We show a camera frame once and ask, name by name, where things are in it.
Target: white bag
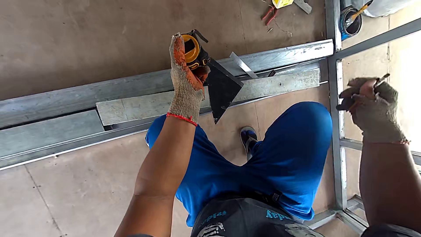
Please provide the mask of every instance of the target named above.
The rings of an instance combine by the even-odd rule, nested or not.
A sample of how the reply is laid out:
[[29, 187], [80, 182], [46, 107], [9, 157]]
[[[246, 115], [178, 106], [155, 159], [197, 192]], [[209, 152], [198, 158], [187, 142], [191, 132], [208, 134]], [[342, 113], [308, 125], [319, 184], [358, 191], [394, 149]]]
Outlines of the white bag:
[[[368, 1], [369, 0], [351, 0], [352, 6], [356, 9], [360, 9]], [[370, 17], [387, 16], [416, 1], [418, 0], [374, 0], [363, 13]]]

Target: work glove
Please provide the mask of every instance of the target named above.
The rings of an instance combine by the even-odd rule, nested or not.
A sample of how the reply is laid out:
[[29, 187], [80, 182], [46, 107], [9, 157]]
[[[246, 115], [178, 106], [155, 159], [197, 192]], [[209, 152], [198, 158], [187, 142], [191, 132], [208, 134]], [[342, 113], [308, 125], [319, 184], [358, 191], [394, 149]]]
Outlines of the work glove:
[[208, 66], [204, 66], [191, 71], [186, 65], [184, 52], [183, 37], [177, 33], [172, 36], [170, 44], [174, 98], [167, 117], [174, 116], [197, 126], [200, 102], [205, 99], [203, 82], [211, 70]]
[[398, 92], [382, 78], [355, 78], [349, 81], [338, 110], [349, 111], [362, 130], [363, 140], [372, 143], [409, 143], [397, 123]]

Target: paint can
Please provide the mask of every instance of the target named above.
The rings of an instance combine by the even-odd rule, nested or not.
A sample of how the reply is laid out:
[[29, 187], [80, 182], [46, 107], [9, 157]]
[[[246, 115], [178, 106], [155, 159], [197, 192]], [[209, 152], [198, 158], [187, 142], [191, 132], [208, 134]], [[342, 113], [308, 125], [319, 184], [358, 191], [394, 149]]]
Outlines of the paint can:
[[342, 40], [348, 39], [349, 37], [352, 37], [356, 35], [360, 30], [362, 26], [362, 17], [361, 14], [357, 16], [355, 21], [345, 28], [345, 21], [351, 17], [353, 14], [355, 14], [358, 10], [349, 6], [346, 9], [344, 9], [341, 12], [341, 20], [339, 22], [339, 30], [341, 31], [341, 38]]

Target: foot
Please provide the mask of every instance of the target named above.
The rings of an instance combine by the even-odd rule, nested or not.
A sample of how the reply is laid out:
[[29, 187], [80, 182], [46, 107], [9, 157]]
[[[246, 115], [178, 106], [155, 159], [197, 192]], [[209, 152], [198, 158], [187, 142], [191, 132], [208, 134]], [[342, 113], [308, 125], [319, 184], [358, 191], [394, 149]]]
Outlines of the foot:
[[250, 160], [252, 157], [251, 149], [253, 149], [257, 142], [256, 131], [252, 127], [245, 126], [240, 131], [240, 138], [247, 154], [247, 160]]

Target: paint brush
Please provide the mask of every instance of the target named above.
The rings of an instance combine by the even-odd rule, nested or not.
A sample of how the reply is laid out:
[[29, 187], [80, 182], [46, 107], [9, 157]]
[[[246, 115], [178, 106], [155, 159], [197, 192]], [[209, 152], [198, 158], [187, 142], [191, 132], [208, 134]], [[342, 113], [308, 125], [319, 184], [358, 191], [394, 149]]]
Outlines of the paint brush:
[[352, 23], [354, 23], [355, 19], [357, 18], [358, 15], [360, 15], [365, 9], [367, 9], [368, 6], [370, 6], [370, 4], [373, 2], [373, 0], [368, 1], [366, 4], [364, 4], [364, 6], [362, 6], [362, 8], [357, 11], [354, 15], [352, 15], [351, 17], [349, 17], [348, 19], [346, 19], [345, 21], [345, 29], [348, 28]]

